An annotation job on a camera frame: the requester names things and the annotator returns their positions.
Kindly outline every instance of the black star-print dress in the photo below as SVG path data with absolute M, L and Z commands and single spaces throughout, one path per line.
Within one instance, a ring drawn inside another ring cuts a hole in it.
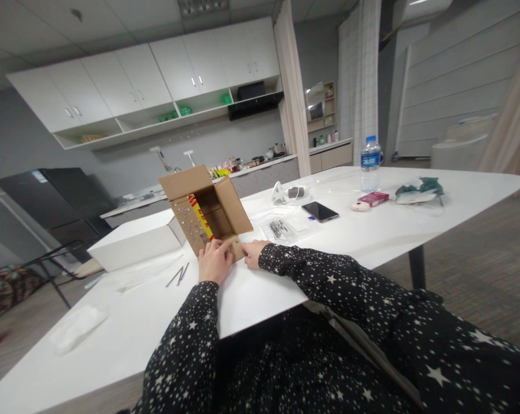
M 153 353 L 135 413 L 520 412 L 520 349 L 349 256 L 269 244 L 260 266 L 355 321 L 423 410 L 319 315 L 290 309 L 219 340 L 218 285 L 195 286 Z

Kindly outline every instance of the sleeve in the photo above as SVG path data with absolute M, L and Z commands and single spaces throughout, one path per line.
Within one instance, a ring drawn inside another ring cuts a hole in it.
M 355 321 L 418 388 L 429 412 L 520 412 L 520 349 L 353 258 L 269 244 L 261 268 L 293 279 L 311 300 Z
M 218 289 L 214 282 L 193 287 L 147 364 L 133 413 L 213 411 Z

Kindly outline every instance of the plastic bottle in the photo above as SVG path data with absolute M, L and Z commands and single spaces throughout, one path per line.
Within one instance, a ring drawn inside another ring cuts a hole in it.
M 381 146 L 375 135 L 366 138 L 362 149 L 361 189 L 364 193 L 377 191 L 379 187 L 379 165 L 381 164 Z

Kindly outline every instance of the refrigerator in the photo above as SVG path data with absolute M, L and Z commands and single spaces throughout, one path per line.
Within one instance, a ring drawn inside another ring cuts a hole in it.
M 100 218 L 114 208 L 112 201 L 80 168 L 41 168 L 0 179 L 0 188 L 60 244 L 97 240 L 111 231 Z M 80 261 L 91 256 L 72 252 Z

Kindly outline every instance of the curtain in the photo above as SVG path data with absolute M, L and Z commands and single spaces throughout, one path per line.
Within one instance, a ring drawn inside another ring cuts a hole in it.
M 377 61 L 381 0 L 360 0 L 339 27 L 339 138 L 354 137 L 354 165 L 377 135 Z
M 520 65 L 488 138 L 479 171 L 520 175 Z
M 285 98 L 279 104 L 283 135 L 289 153 L 299 156 L 300 176 L 306 177 L 310 175 L 311 171 L 308 127 L 290 0 L 283 1 L 273 32 L 276 38 L 281 82 L 285 94 Z

